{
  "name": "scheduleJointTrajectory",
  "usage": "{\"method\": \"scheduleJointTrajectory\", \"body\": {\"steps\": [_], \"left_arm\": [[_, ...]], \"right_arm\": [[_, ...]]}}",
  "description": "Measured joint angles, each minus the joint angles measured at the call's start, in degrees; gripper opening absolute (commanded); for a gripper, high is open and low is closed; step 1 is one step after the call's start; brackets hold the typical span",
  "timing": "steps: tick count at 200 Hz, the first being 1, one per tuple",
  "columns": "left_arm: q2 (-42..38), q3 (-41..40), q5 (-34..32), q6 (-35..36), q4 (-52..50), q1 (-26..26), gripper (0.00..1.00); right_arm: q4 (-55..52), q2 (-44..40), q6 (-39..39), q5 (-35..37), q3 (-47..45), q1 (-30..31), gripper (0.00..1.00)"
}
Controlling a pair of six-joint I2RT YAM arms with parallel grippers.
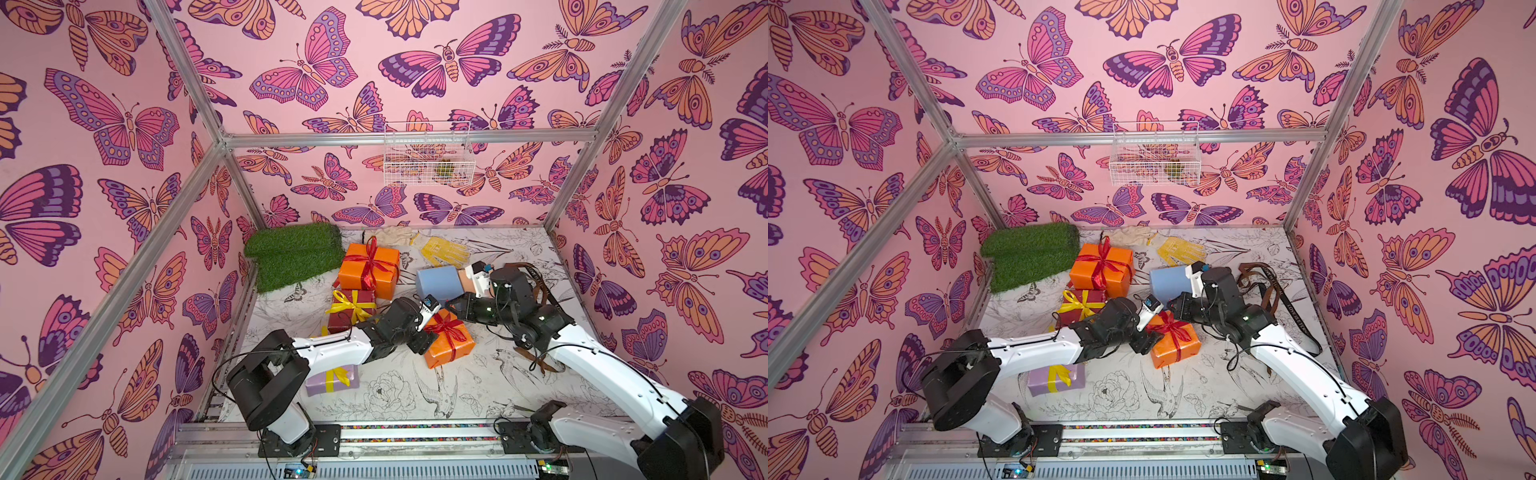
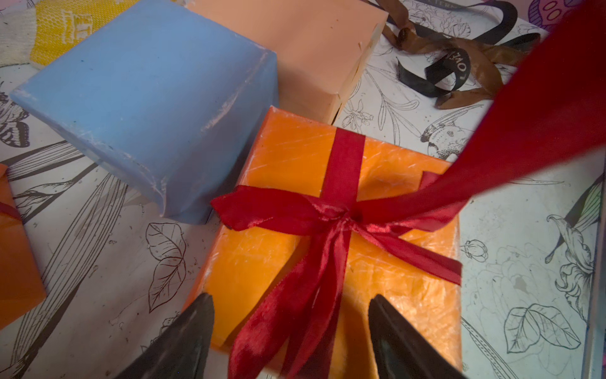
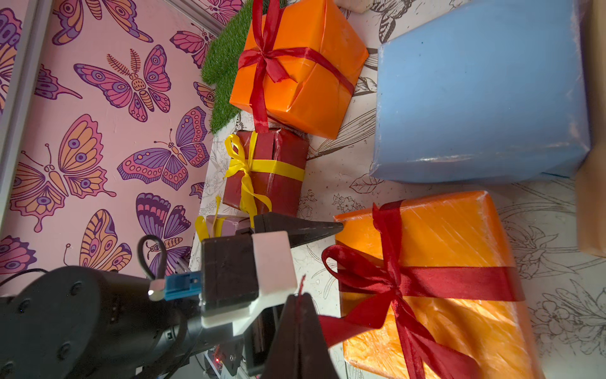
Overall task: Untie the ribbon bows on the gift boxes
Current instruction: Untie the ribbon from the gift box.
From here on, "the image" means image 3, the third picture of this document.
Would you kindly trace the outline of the purple gift box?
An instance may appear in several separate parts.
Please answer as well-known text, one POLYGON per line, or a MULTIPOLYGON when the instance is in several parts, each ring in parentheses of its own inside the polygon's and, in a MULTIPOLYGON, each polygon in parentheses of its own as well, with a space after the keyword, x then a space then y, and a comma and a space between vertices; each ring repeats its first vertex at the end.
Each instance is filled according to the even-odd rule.
POLYGON ((248 217, 241 216, 227 216, 227 222, 225 228, 223 229, 227 236, 236 235, 239 231, 246 230, 251 227, 251 222, 248 217))

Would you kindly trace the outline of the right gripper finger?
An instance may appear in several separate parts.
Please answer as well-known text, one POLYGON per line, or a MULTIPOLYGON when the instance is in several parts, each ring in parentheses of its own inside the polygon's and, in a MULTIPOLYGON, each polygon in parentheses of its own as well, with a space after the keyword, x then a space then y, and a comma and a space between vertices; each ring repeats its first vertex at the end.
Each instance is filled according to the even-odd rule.
POLYGON ((262 379, 339 377, 328 352, 312 297, 288 297, 262 379))

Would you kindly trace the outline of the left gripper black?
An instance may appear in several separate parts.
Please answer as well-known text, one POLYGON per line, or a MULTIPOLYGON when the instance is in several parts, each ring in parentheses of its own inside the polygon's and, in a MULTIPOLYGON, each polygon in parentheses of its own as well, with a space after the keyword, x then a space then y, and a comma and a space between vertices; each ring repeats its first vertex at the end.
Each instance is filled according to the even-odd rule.
MULTIPOLYGON (((304 220, 279 213, 254 216, 252 226, 236 231, 236 235, 287 232, 290 247, 307 245, 339 234, 344 225, 340 222, 304 220)), ((247 330, 235 340, 216 348, 215 363, 232 377, 259 377, 277 333, 284 305, 273 306, 261 312, 247 330)))

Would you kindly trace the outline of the peach gift box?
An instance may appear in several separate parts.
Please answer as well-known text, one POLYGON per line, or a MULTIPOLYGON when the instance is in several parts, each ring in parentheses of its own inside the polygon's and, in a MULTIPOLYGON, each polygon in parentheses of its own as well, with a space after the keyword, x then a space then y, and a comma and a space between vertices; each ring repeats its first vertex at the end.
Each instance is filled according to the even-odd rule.
POLYGON ((605 2, 585 1, 582 59, 591 150, 575 179, 580 251, 605 257, 605 2))

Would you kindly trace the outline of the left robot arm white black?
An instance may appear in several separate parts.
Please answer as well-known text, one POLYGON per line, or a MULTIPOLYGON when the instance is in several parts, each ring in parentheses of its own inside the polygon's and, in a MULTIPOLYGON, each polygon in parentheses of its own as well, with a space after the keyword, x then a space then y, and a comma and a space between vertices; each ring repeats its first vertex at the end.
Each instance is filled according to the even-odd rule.
POLYGON ((1 376, 169 378, 204 353, 233 377, 335 378, 292 249, 342 229, 266 213, 234 235, 203 235, 195 272, 44 273, 1 301, 1 376))

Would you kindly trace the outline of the orange gift box front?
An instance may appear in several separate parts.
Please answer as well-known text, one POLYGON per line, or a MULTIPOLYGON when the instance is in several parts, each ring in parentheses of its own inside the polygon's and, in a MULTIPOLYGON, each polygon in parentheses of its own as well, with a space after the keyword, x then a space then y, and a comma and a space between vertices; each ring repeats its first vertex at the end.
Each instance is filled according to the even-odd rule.
POLYGON ((490 195, 462 192, 336 216, 322 253, 348 363, 388 378, 541 378, 522 284, 490 195))

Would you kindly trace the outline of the light blue gift box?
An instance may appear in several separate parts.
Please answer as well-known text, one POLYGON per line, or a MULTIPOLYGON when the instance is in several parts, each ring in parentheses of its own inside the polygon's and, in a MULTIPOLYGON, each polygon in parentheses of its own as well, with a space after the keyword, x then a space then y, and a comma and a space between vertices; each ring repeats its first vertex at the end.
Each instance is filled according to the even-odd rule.
POLYGON ((370 173, 569 177, 590 151, 576 1, 472 1, 378 50, 370 173))

